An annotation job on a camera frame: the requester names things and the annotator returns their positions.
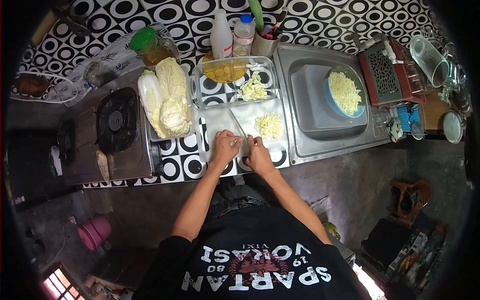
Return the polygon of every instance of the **plastic chair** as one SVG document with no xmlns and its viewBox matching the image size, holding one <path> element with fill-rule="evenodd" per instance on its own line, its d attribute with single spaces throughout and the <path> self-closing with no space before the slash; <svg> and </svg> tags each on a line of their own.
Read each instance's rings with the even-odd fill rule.
<svg viewBox="0 0 480 300">
<path fill-rule="evenodd" d="M 418 212 L 428 204 L 430 200 L 430 196 L 432 194 L 432 186 L 425 180 L 419 180 L 414 184 L 408 184 L 408 183 L 399 182 L 399 181 L 391 181 L 390 185 L 400 190 L 400 198 L 398 199 L 398 206 L 396 208 L 396 211 L 391 211 L 391 213 L 405 220 L 410 217 L 416 216 L 416 214 L 418 214 Z M 402 201 L 404 200 L 405 193 L 407 193 L 408 196 L 410 196 L 411 194 L 414 194 L 416 192 L 419 193 L 418 201 L 415 203 L 412 210 L 405 214 L 400 207 Z"/>
</svg>

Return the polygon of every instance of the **black t-shirt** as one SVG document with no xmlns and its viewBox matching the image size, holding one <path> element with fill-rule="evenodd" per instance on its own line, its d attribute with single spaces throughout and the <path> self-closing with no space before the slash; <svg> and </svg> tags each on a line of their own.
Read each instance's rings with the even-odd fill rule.
<svg viewBox="0 0 480 300">
<path fill-rule="evenodd" d="M 191 243 L 171 236 L 133 295 L 139 299 L 371 299 L 335 246 L 283 208 L 234 210 Z"/>
</svg>

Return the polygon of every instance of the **pants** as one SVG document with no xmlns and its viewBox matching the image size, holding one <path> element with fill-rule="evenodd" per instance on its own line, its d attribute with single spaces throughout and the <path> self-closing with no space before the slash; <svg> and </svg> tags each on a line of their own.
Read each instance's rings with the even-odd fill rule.
<svg viewBox="0 0 480 300">
<path fill-rule="evenodd" d="M 270 186 L 257 174 L 244 174 L 244 185 L 235 185 L 233 177 L 223 177 L 215 187 L 206 221 L 254 205 L 279 206 Z"/>
</svg>

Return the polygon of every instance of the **gas stove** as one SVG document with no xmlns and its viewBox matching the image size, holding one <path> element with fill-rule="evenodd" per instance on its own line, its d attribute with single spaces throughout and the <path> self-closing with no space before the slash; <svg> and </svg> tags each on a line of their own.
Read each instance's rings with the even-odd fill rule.
<svg viewBox="0 0 480 300">
<path fill-rule="evenodd" d="M 67 110 L 58 135 L 67 184 L 104 181 L 97 150 L 107 156 L 110 181 L 152 175 L 148 120 L 137 86 L 142 72 L 140 68 L 107 83 Z"/>
</svg>

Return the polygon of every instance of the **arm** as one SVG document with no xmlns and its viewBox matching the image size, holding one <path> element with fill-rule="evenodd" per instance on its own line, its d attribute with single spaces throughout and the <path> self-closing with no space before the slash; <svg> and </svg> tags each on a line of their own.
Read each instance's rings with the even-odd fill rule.
<svg viewBox="0 0 480 300">
<path fill-rule="evenodd" d="M 220 175 L 239 152 L 241 138 L 228 130 L 217 132 L 213 161 L 190 197 L 183 205 L 173 224 L 172 236 L 181 236 L 190 242 L 198 236 L 212 200 Z"/>
<path fill-rule="evenodd" d="M 246 161 L 247 165 L 270 185 L 282 207 L 310 229 L 324 244 L 331 245 L 325 228 L 315 212 L 295 193 L 273 165 L 262 138 L 253 138 L 249 135 L 248 147 L 250 154 Z"/>
</svg>

